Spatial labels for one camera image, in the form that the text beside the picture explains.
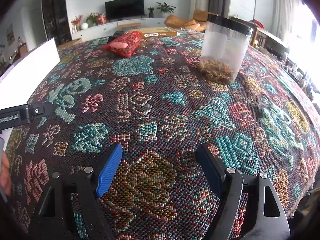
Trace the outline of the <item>person's left hand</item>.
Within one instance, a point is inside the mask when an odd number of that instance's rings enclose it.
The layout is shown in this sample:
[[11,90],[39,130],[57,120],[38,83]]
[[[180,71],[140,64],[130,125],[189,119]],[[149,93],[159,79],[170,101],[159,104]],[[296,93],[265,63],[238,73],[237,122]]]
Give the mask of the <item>person's left hand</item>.
[[10,163],[9,159],[7,158],[6,153],[2,154],[2,168],[1,168],[1,188],[4,190],[7,196],[11,196],[11,178],[10,178]]

